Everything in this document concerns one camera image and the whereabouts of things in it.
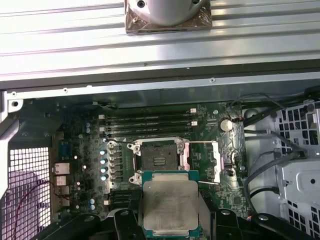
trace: mesh grille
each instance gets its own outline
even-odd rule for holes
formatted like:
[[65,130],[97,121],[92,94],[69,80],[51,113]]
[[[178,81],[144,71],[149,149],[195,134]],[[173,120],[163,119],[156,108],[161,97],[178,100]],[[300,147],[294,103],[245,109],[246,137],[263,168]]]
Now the mesh grille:
[[[47,147],[12,149],[8,168],[8,190],[2,199],[2,239],[11,240],[15,215],[25,194],[39,183],[49,181]],[[21,204],[16,240],[29,240],[50,224],[50,185],[34,189]]]
[[[317,146],[319,145],[317,121],[307,108],[301,105],[282,110],[282,117],[279,118],[280,135],[300,146]],[[281,144],[283,154],[291,150],[283,142]]]

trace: screw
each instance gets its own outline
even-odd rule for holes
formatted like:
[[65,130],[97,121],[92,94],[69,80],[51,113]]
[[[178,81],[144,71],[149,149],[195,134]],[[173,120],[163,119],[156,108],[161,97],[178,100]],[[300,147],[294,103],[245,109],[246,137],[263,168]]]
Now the screw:
[[221,213],[223,215],[230,215],[230,212],[228,210],[222,210]]
[[129,215],[129,212],[128,211],[123,211],[122,213],[120,213],[121,216],[127,216]]
[[260,215],[260,216],[259,216],[259,219],[260,219],[261,221],[268,221],[268,220],[269,220],[269,218],[268,218],[267,216],[265,216],[265,215]]
[[94,220],[94,219],[95,219],[94,216],[87,216],[87,217],[84,219],[84,221],[85,221],[85,222],[90,222],[90,221],[92,221],[92,220]]

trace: capacitor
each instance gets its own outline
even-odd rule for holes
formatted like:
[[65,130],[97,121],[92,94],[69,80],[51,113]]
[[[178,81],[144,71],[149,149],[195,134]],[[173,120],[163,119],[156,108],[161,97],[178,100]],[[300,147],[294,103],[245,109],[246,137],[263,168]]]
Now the capacitor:
[[101,176],[101,180],[102,180],[102,181],[107,180],[107,178],[109,178],[109,175],[108,175],[108,174],[105,174],[105,175]]
[[234,124],[229,119],[224,119],[220,122],[219,128],[223,132],[230,132],[234,128]]

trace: metal bracket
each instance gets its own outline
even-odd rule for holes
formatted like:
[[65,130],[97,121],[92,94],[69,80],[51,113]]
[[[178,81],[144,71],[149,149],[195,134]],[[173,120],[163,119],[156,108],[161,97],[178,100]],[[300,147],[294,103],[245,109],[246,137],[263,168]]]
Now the metal bracket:
[[129,178],[129,182],[135,185],[142,185],[142,176],[141,176],[141,171],[138,170],[137,172],[134,173],[132,177]]
[[8,145],[9,141],[19,131],[19,120],[6,118],[0,124],[0,196],[3,196],[8,188]]
[[22,109],[24,105],[23,99],[17,99],[17,100],[8,100],[8,112],[14,113]]
[[214,182],[220,183],[220,173],[223,170],[223,163],[221,161],[221,156],[219,153],[219,144],[217,141],[212,142],[213,147],[213,157],[216,160],[216,165],[214,166]]

